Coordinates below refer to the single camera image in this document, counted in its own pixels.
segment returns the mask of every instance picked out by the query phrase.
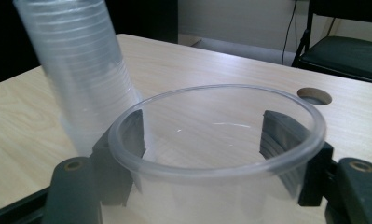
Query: dark background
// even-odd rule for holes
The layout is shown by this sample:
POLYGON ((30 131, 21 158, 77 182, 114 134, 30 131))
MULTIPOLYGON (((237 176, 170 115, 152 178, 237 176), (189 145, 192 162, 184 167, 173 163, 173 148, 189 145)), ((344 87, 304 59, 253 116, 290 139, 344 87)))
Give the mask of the dark background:
MULTIPOLYGON (((177 43, 177 0, 105 0, 116 34, 177 43)), ((39 66, 12 0, 0 0, 0 82, 39 66)))

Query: chair seat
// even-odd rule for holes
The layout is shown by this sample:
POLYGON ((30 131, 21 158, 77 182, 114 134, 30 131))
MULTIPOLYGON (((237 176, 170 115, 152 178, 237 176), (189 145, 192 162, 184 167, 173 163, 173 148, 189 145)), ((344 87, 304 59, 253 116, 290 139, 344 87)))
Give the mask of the chair seat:
POLYGON ((297 67, 372 82, 372 42, 328 36, 305 52, 297 67))

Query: bowl rim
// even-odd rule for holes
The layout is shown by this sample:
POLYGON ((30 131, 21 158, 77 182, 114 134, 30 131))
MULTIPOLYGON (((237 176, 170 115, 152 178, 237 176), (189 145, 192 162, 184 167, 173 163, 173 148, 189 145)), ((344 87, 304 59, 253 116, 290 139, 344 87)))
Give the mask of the bowl rim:
POLYGON ((181 177, 181 178, 223 178, 223 177, 245 177, 261 175, 279 175, 289 170, 305 164, 315 156, 324 144, 325 139, 325 121, 323 115, 310 103, 298 98, 288 92, 272 89, 269 87, 246 85, 246 84, 221 84, 221 85, 203 85, 190 88, 183 88, 175 91, 167 91, 130 107, 123 112, 113 123, 109 130, 108 141, 109 148, 113 157, 126 169, 136 173, 163 177, 181 177), (143 160, 127 151, 120 143, 117 136, 118 128, 121 122, 132 112, 142 108, 144 105, 151 104, 159 99, 181 94, 188 91, 200 91, 217 88, 245 88, 259 91, 268 91, 276 93, 284 98, 292 100, 309 112, 314 120, 310 129, 310 135, 298 146, 279 155, 277 157, 251 164, 241 166, 223 167, 223 168, 182 168, 169 165, 162 165, 152 161, 143 160))

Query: wooden table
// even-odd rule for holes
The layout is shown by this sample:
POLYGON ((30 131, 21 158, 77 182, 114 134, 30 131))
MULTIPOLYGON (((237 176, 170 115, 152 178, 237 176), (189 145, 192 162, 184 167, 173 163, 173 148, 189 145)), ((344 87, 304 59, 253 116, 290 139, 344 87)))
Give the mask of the wooden table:
MULTIPOLYGON (((334 159, 372 162, 370 83, 130 35, 118 40, 133 84, 144 98, 223 83, 292 94, 305 87, 325 91, 332 103, 316 108, 326 119, 326 141, 335 148, 334 159)), ((0 83, 0 208, 48 186, 53 168, 76 156, 59 113, 40 67, 0 83)), ((299 208, 298 223, 325 223, 323 210, 299 208)))

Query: cable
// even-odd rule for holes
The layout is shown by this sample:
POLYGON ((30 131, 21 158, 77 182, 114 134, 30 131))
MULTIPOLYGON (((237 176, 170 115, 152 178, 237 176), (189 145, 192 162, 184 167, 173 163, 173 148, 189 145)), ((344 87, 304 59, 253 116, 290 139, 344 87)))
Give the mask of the cable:
POLYGON ((293 18, 295 14, 296 14, 296 2, 294 3, 293 14, 291 15, 290 23, 288 24, 287 33, 285 35, 284 47, 283 47, 283 52, 282 52, 282 65, 284 62, 284 51, 285 51, 285 46, 287 45, 288 32, 290 31, 291 23, 293 22, 293 18))
POLYGON ((326 36, 329 36, 330 33, 331 33, 331 29, 333 28, 333 25, 334 25, 334 21, 335 21, 335 17, 333 18, 333 20, 331 21, 331 24, 330 24, 330 28, 328 29, 328 32, 327 32, 327 35, 326 36))

